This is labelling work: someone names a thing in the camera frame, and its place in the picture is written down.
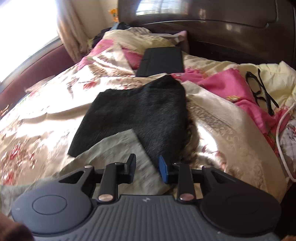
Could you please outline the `dark wooden headboard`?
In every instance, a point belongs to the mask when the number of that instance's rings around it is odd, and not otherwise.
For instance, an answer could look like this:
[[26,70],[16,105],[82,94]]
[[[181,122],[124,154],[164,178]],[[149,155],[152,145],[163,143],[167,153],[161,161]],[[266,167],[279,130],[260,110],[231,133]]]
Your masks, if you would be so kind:
[[295,66],[295,1],[119,1],[118,17],[154,33],[187,31],[194,56]]

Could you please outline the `black folded garment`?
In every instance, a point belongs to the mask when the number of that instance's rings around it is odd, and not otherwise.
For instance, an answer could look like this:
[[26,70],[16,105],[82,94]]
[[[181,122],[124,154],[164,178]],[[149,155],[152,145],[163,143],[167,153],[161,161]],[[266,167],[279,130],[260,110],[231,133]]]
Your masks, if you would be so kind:
[[188,139],[185,89],[170,75],[144,86],[101,92],[86,112],[68,154],[77,157],[95,144],[132,129],[153,165],[181,159]]

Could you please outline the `floral satin bedspread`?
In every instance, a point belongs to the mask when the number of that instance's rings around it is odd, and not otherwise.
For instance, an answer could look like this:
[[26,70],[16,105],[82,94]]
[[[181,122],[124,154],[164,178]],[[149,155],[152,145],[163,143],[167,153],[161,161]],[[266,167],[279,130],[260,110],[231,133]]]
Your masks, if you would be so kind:
[[275,132],[295,102],[295,70],[183,53],[183,73],[137,77],[144,52],[173,42],[144,28],[113,30],[79,63],[33,88],[1,117],[1,209],[42,183],[137,156],[121,194],[164,194],[159,156],[215,167],[283,199],[288,176]]

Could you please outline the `dark clothes pile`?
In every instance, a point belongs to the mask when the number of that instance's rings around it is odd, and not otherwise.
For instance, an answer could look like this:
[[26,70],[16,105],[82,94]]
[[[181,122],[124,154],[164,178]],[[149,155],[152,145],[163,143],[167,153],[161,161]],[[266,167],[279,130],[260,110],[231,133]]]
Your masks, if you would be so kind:
[[111,28],[106,28],[101,30],[101,32],[96,35],[93,40],[92,40],[92,49],[97,45],[97,43],[103,38],[104,34],[108,31],[112,31],[112,30],[127,30],[128,28],[130,28],[130,25],[124,23],[124,22],[120,22],[120,23],[114,23],[114,25]]

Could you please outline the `yellow orange toy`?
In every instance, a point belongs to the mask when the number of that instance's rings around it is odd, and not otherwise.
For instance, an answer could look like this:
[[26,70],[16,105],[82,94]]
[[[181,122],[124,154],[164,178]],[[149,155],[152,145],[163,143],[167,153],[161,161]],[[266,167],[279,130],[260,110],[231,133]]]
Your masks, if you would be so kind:
[[118,8],[114,8],[114,9],[109,10],[109,13],[112,16],[113,22],[118,23],[119,22],[119,20],[118,20]]

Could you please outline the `black eyeglasses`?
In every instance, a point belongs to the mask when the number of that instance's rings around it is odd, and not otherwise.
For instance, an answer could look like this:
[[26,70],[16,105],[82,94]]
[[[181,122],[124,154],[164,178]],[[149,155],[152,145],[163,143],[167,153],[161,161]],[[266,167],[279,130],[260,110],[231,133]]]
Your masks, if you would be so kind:
[[261,78],[260,72],[261,71],[259,69],[257,70],[257,74],[253,74],[251,71],[247,71],[245,74],[245,79],[251,89],[251,93],[255,99],[256,104],[260,106],[259,101],[263,101],[266,104],[268,114],[270,116],[274,116],[272,104],[277,108],[279,107],[279,105],[268,93],[267,88],[265,87]]

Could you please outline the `window with white frame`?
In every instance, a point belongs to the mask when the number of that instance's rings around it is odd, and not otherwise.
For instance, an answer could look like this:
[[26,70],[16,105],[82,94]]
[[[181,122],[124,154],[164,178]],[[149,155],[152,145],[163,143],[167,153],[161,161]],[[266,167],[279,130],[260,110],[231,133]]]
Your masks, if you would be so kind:
[[56,1],[1,4],[1,81],[58,37]]

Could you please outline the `beige curtain right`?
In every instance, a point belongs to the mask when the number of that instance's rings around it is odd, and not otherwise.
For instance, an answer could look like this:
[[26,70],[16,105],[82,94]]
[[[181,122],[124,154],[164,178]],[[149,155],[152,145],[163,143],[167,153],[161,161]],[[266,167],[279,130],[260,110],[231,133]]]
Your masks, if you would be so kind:
[[56,1],[58,35],[74,63],[90,52],[90,39],[72,1]]

